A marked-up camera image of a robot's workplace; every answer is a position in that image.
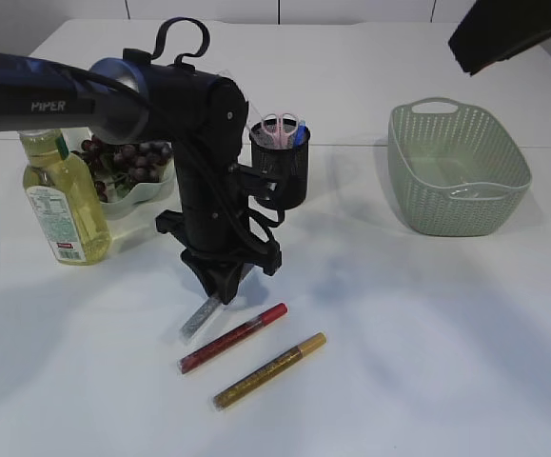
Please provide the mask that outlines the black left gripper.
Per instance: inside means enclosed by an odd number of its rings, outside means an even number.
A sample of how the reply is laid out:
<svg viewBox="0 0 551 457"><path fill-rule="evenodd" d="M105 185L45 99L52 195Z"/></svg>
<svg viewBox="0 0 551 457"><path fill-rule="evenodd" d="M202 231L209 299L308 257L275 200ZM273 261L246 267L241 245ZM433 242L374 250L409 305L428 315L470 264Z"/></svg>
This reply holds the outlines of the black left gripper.
<svg viewBox="0 0 551 457"><path fill-rule="evenodd" d="M192 166L175 166L182 210L165 210L156 218L160 233L173 235L190 254L182 262L194 273L207 297L218 291L229 304L254 266L273 275L282 264L282 252L271 230L284 213L271 220L248 206L248 197L271 197L280 184L277 175L231 164L206 179ZM217 285L218 262L248 263L228 270Z"/></svg>

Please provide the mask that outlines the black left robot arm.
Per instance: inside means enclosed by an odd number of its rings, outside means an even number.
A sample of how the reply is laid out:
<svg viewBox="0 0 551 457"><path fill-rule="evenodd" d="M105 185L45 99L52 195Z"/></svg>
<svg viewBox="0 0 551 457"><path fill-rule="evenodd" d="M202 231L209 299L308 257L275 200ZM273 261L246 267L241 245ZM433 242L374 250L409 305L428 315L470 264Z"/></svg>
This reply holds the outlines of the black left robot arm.
<svg viewBox="0 0 551 457"><path fill-rule="evenodd" d="M0 53L0 131L86 127L113 145L172 144L182 208L155 225L183 245L182 261L224 303L245 266L272 275L282 263L275 222L248 204L276 177L238 161L248 113L231 79L183 62L155 65L134 50L89 70Z"/></svg>

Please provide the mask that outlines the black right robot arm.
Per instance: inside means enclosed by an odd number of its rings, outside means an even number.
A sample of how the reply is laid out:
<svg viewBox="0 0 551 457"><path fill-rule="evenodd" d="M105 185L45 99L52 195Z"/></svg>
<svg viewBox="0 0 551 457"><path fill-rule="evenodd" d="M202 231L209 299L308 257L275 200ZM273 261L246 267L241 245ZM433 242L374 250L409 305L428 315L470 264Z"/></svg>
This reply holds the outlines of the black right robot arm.
<svg viewBox="0 0 551 457"><path fill-rule="evenodd" d="M551 0L478 0L448 40L473 76L551 38Z"/></svg>

